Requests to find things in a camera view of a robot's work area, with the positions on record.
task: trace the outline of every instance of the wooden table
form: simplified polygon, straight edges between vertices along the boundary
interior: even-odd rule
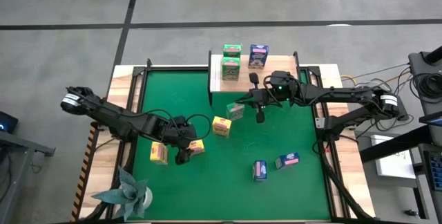
[[[211,91],[248,91],[251,88],[249,82],[249,70],[247,68],[247,56],[242,57],[240,81],[239,83],[226,82],[218,80],[220,73],[217,74],[216,61],[220,56],[215,56],[211,60]],[[258,71],[260,80],[265,75],[269,75],[274,70],[290,71],[291,74],[297,75],[296,58],[291,55],[271,56],[268,58],[265,69]],[[338,66],[336,64],[309,64],[300,66],[319,66],[322,83],[324,87],[342,87]],[[107,100],[113,104],[126,108],[128,101],[129,88],[131,85],[133,65],[116,66],[112,81],[110,83],[109,94]],[[137,81],[135,97],[132,110],[137,107],[137,99],[140,93],[141,80]],[[329,114],[340,116],[348,112],[345,103],[328,103]],[[354,138],[354,132],[344,130],[343,134]],[[115,163],[117,160],[117,150],[119,143],[117,140],[101,147],[96,152],[92,152],[93,147],[110,140],[111,136],[107,130],[98,131],[91,127],[86,152],[83,160],[83,166],[80,171],[78,189],[75,193],[75,202],[72,211],[71,220],[88,216],[99,203],[98,200],[91,198],[92,195],[106,191],[110,188],[113,179]],[[363,171],[363,164],[359,156],[358,146],[354,141],[341,138],[336,142],[340,169],[343,175],[343,182],[352,194],[358,204],[370,215],[374,216],[374,209],[370,198],[367,181]],[[124,154],[123,161],[126,161],[127,152]],[[339,193],[333,187],[334,200],[338,216],[342,216],[342,208],[340,207]]]

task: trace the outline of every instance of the wooden board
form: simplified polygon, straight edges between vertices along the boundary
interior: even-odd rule
[[[284,56],[284,57],[286,58],[282,59],[285,59],[286,62],[289,62],[291,60],[294,61],[294,57],[292,56]],[[272,69],[272,71],[278,69],[285,71],[287,70],[288,67],[292,65],[286,64],[285,66],[286,67],[281,66],[278,67],[277,69]],[[319,66],[324,87],[330,87],[330,86],[342,87],[338,66],[336,64],[317,64],[317,65],[301,65],[301,66]],[[110,85],[110,91],[108,94],[109,102],[117,104],[121,107],[126,107],[129,87],[131,85],[133,67],[134,66],[132,65],[121,65],[115,67],[112,82]],[[293,74],[296,74],[296,67],[294,67]],[[244,83],[242,87],[238,87],[235,90],[248,91],[250,88],[248,76],[247,76],[247,81],[248,81],[247,89],[246,89],[246,83]],[[140,91],[139,89],[140,89],[140,83],[137,83],[137,90],[135,92],[136,95],[138,95]],[[327,107],[329,109],[330,115],[340,116],[348,112],[348,107],[347,104],[345,103],[328,103]],[[354,137],[353,131],[345,130],[343,134],[346,136]],[[107,132],[100,133],[97,139],[97,143],[98,144],[103,143],[107,141],[109,138],[110,136]],[[357,144],[351,140],[346,140],[344,138],[341,138],[336,143],[336,148],[338,150],[340,168],[343,174],[343,181],[346,188],[348,188],[349,192],[352,194],[356,202],[358,202],[358,204],[368,214],[374,216],[374,208],[370,198],[367,181],[365,179],[365,174],[363,171],[363,166],[361,162],[361,157],[359,156],[359,150]],[[105,147],[100,148],[99,151],[95,152],[93,156],[93,162],[91,165],[88,181],[84,185],[84,187],[86,187],[85,189],[86,192],[81,208],[79,210],[80,218],[88,216],[93,211],[95,206],[98,204],[98,201],[91,198],[90,196],[110,188],[111,180],[113,177],[113,168],[115,166],[115,160],[117,156],[117,149],[118,149],[117,142],[116,143],[112,142],[112,145],[106,145]],[[338,196],[338,191],[335,187],[334,187],[334,198],[337,210],[339,212],[340,211],[339,200],[338,200],[339,196]]]
[[[249,68],[249,55],[241,55],[240,78],[238,81],[222,80],[221,68],[222,55],[212,55],[211,57],[211,92],[248,92],[252,88],[249,74],[257,73],[260,83],[264,77],[273,71],[289,71],[295,78],[296,59],[293,55],[269,55],[263,69]]]

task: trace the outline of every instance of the gray floor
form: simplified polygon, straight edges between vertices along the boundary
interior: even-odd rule
[[[122,23],[127,5],[128,0],[0,0],[0,25]],[[440,18],[442,0],[137,0],[132,22]],[[90,120],[64,113],[59,102],[65,86],[105,94],[120,34],[0,31],[0,111],[20,119],[18,135],[57,147],[53,158],[35,158],[43,169],[28,174],[14,223],[69,219]],[[297,50],[302,64],[337,63],[342,74],[357,75],[404,64],[408,53],[440,46],[442,25],[131,30],[122,64],[144,64],[147,58],[154,64],[206,64],[208,50],[219,53],[227,42],[269,44],[279,55]],[[376,77],[388,79],[402,69]],[[401,97],[410,114],[422,115],[407,87]],[[418,126],[415,120],[393,132]],[[370,185],[370,193],[383,220],[420,222],[401,213],[415,207],[409,189]]]

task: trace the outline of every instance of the plant pot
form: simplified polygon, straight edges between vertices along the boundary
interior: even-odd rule
[[[146,209],[152,203],[152,191],[146,187],[146,193],[144,195],[143,207]]]

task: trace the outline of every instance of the blue box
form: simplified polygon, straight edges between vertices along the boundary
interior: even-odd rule
[[[267,163],[264,160],[257,160],[253,164],[253,180],[262,182],[267,179]]]
[[[279,156],[276,158],[275,165],[276,169],[281,169],[289,165],[294,165],[300,162],[298,152],[290,153],[287,155]]]
[[[249,68],[263,69],[268,54],[269,47],[267,45],[250,45]]]

